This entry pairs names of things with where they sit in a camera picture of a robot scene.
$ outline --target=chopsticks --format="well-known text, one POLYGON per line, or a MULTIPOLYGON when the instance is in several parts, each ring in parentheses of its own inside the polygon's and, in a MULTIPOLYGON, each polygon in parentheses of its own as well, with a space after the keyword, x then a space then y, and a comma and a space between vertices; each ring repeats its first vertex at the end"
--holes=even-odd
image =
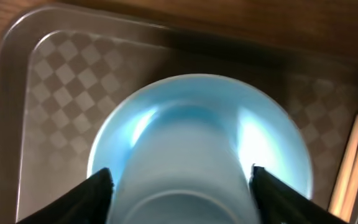
POLYGON ((358 115, 347 142, 329 212, 349 222, 358 190, 358 115))

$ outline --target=brown tray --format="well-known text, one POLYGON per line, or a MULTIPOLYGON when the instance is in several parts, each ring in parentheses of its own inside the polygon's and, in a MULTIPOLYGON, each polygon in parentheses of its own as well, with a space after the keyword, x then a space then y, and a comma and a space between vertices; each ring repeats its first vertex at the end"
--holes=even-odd
POLYGON ((358 64, 51 4, 16 20, 0 45, 0 223, 85 179, 93 138, 125 97, 186 73, 237 78, 280 103, 308 145, 313 201, 328 206, 358 110, 358 64))

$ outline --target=wooden stick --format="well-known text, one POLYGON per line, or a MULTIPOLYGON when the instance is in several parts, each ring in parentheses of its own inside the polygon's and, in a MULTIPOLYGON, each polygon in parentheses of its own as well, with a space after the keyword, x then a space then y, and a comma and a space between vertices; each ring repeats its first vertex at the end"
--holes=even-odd
POLYGON ((358 146, 358 115, 356 116, 347 142, 345 155, 342 160, 341 168, 336 179, 333 196, 329 204, 329 212, 337 217, 340 216, 342 205, 344 202, 347 185, 351 176, 354 158, 356 156, 358 146))
POLYGON ((349 222, 351 219, 354 202, 356 201, 357 190, 358 190, 358 150, 352 169, 352 174, 349 180, 349 185, 347 186, 346 189, 344 204, 341 211, 341 218, 345 222, 349 222))

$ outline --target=chopstick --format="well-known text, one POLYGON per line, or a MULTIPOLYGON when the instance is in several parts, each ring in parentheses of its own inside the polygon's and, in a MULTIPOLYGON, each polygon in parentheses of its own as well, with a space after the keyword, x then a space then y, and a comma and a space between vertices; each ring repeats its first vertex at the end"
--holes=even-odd
POLYGON ((342 160, 341 168, 336 179, 336 184, 329 204, 329 212, 340 218, 342 206, 347 192, 348 182, 351 176, 354 158, 358 146, 358 115, 353 124, 349 141, 347 142, 345 155, 342 160))
POLYGON ((345 222, 349 222, 351 219, 354 202, 356 201, 357 190, 358 190, 358 149, 352 169, 352 174, 349 179, 349 184, 346 189, 345 199, 341 211, 340 218, 342 218, 345 222))

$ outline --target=light blue cup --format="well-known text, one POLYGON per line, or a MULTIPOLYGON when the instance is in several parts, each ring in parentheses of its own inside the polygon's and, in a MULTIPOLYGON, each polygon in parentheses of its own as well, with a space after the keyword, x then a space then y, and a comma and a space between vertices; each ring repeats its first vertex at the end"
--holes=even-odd
POLYGON ((259 223, 253 164, 311 197, 310 157, 286 112, 248 84, 192 74, 124 100, 94 140, 87 176, 110 168, 114 224, 259 223))

